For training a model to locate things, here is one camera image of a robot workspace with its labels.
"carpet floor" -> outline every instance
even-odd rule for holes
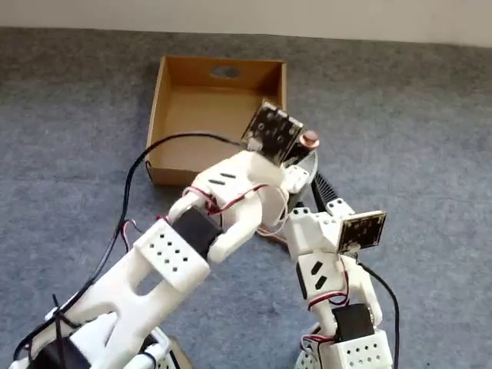
[[[361,258],[399,297],[401,368],[492,367],[492,50],[0,28],[1,367],[51,293],[69,298],[101,257],[162,55],[285,60],[289,113],[320,133],[320,171],[356,210],[388,212]],[[129,214],[146,227],[179,190],[135,177]],[[254,238],[162,327],[198,369],[283,369],[313,323],[288,255]]]

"white wall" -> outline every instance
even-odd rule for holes
[[[0,25],[492,46],[491,0],[0,0]]]

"cardboard box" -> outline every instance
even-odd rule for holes
[[[165,56],[161,60],[147,146],[181,131],[213,131],[239,140],[261,100],[286,109],[282,61]],[[237,148],[210,138],[176,138],[146,165],[157,185],[189,185]]]

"circuit board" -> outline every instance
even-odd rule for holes
[[[384,211],[356,214],[344,219],[340,241],[338,242],[338,252],[347,252],[354,246],[360,248],[377,246],[381,239],[385,220],[386,212]]]
[[[241,143],[266,159],[280,165],[291,151],[304,125],[285,111],[263,100],[251,123],[244,131]]]

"copper component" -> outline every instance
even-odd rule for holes
[[[319,136],[315,131],[309,130],[302,134],[299,138],[299,141],[306,148],[310,148],[311,150],[317,148],[320,145]]]

